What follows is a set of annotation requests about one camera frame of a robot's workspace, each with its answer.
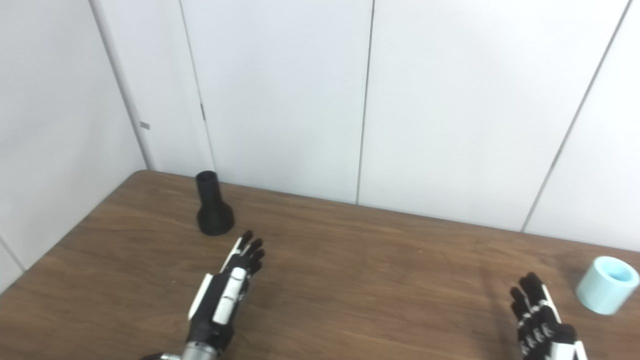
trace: robotic hand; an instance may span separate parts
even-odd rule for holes
[[[141,360],[217,360],[234,336],[233,321],[264,257],[262,240],[247,231],[216,275],[206,274],[189,310],[189,336],[182,356],[154,354]]]
[[[573,326],[562,323],[547,287],[532,272],[511,288],[524,360],[587,360]]]

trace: black vase-shaped object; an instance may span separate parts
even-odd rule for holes
[[[234,212],[222,201],[218,175],[213,171],[203,171],[196,175],[196,185],[202,203],[198,211],[200,231],[209,236],[227,233],[234,226]]]

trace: light blue cup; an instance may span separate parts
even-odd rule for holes
[[[638,272],[626,262],[599,256],[575,289],[580,302],[602,315],[615,314],[640,284]]]

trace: wooden table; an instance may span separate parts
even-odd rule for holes
[[[191,178],[135,173],[0,297],[2,360],[137,360],[180,352],[204,273],[235,239],[264,268],[227,360],[520,359],[509,288],[535,271],[591,360],[640,357],[640,296],[615,316],[573,289],[608,254],[640,254],[223,184],[228,234],[195,224]]]

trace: white paneled wall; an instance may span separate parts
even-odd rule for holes
[[[360,203],[519,230],[626,0],[376,0]]]
[[[92,3],[151,168],[213,169],[180,1]]]
[[[183,0],[223,181],[354,202],[371,0]]]
[[[622,22],[526,232],[640,251],[640,3]]]
[[[22,270],[9,255],[8,250],[0,243],[0,293],[20,275],[22,275]]]
[[[4,0],[0,49],[0,236],[29,268],[143,161],[87,1]]]

